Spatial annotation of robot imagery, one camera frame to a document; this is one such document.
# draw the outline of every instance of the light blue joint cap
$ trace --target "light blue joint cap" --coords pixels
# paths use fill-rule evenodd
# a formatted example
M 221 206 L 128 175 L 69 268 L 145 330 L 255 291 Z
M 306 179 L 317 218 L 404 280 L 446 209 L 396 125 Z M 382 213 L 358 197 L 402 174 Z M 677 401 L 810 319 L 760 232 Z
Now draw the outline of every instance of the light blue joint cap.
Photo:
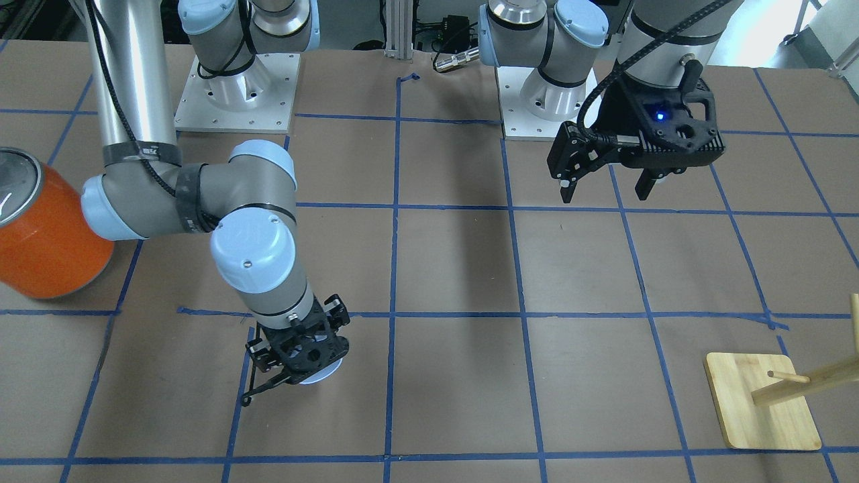
M 606 41 L 608 18 L 588 0 L 557 0 L 555 16 L 568 34 L 588 47 L 597 49 Z
M 229 153 L 229 159 L 232 160 L 236 156 L 243 155 L 261 157 L 277 164 L 292 178 L 295 189 L 298 189 L 298 180 L 295 178 L 295 164 L 292 162 L 292 156 L 281 146 L 264 139 L 250 139 L 234 147 L 233 152 Z
M 478 47 L 480 48 L 480 62 L 492 67 L 501 67 L 498 57 L 495 55 L 495 46 L 492 45 L 492 32 L 489 30 L 489 17 L 486 14 L 486 3 L 480 5 L 478 17 Z
M 242 208 L 222 218 L 210 247 L 223 279 L 245 293 L 276 289 L 295 264 L 295 239 L 286 223 L 262 208 Z
M 179 0 L 182 30 L 200 35 L 217 27 L 235 8 L 236 0 Z
M 320 48 L 321 27 L 320 27 L 320 8 L 316 0 L 310 0 L 310 41 L 308 47 L 304 51 L 314 51 Z
M 102 177 L 103 174 L 99 174 L 83 183 L 81 208 L 89 227 L 105 240 L 146 240 L 146 236 L 135 233 L 113 209 L 101 184 Z

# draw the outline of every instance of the metal lid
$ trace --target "metal lid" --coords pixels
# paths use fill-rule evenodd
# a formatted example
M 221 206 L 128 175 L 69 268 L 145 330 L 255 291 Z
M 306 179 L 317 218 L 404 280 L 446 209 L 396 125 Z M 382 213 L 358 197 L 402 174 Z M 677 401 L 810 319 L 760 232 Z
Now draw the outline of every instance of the metal lid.
M 42 168 L 26 151 L 0 147 L 0 226 L 11 223 L 39 195 Z
M 490 12 L 515 25 L 537 23 L 545 17 L 545 0 L 489 0 Z

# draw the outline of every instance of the wooden dowel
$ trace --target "wooden dowel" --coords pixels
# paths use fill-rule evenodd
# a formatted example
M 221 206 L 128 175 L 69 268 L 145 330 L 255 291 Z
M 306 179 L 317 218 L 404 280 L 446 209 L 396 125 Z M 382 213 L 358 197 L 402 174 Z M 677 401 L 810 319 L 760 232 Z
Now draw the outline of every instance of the wooden dowel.
M 811 377 L 800 376 L 798 374 L 790 374 L 788 372 L 781 372 L 778 370 L 767 370 L 766 375 L 769 377 L 772 377 L 774 379 L 783 379 L 784 381 L 801 382 L 803 384 L 808 384 L 809 382 L 811 382 Z
M 830 364 L 808 373 L 809 383 L 779 381 L 752 391 L 755 406 L 770 406 L 795 397 L 833 388 L 859 378 L 859 356 Z
M 853 319 L 853 346 L 859 353 L 859 294 L 850 295 L 850 314 Z

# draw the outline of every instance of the wooden stand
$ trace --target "wooden stand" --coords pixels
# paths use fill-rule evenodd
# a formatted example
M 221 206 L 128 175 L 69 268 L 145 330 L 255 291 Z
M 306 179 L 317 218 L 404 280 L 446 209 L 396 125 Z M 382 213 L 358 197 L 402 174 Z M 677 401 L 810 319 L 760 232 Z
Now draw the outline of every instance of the wooden stand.
M 859 352 L 859 295 L 851 296 L 850 309 Z M 859 378 L 859 356 L 805 375 L 787 356 L 772 354 L 711 352 L 704 365 L 725 443 L 736 449 L 820 449 L 805 394 Z

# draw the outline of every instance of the robotic arm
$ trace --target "robotic arm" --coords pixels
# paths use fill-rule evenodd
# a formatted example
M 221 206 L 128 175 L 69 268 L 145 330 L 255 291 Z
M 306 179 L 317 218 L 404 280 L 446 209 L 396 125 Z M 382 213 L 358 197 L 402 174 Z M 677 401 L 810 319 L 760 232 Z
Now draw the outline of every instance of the robotic arm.
M 639 0 L 612 73 L 590 94 L 585 76 L 608 25 L 596 5 L 490 0 L 481 7 L 481 60 L 536 67 L 522 88 L 528 109 L 543 119 L 576 119 L 562 123 L 547 158 L 564 203 L 583 176 L 610 162 L 642 170 L 636 193 L 644 200 L 657 181 L 722 154 L 715 100 L 701 73 L 741 3 Z M 603 91 L 597 120 L 586 128 L 585 114 Z M 703 119 L 693 104 L 703 106 Z
M 217 3 L 216 8 L 192 0 L 183 3 L 212 18 L 222 15 L 217 24 L 212 22 L 214 27 L 192 35 L 202 69 L 223 85 L 247 85 L 234 82 L 255 64 L 247 37 L 240 35 L 242 24 L 227 23 L 239 19 L 236 1 L 229 11 L 230 2 Z M 105 173 L 88 180 L 82 196 L 90 227 L 108 240 L 212 232 L 218 271 L 258 322 L 257 338 L 247 343 L 255 367 L 264 372 L 282 367 L 280 374 L 245 393 L 243 405 L 283 382 L 317 382 L 333 373 L 349 350 L 348 340 L 337 336 L 349 323 L 349 313 L 336 294 L 319 302 L 299 261 L 297 183 L 289 154 L 277 144 L 252 140 L 236 146 L 226 164 L 183 165 L 168 105 L 159 2 L 72 4 L 88 19 L 104 141 Z M 265 2 L 268 8 L 275 8 L 273 4 Z M 289 18 L 304 20 L 284 42 L 298 41 L 304 47 L 311 43 L 312 28 L 304 28 L 299 39 L 302 26 L 311 22 L 311 14 L 298 8 L 302 5 L 308 3 L 296 1 L 274 14 L 256 8 L 254 45 L 274 42 L 261 26 L 294 27 Z M 191 16 L 183 16 L 183 21 L 191 22 Z M 230 56 L 229 62 L 222 61 Z M 260 330 L 265 338 L 259 337 Z

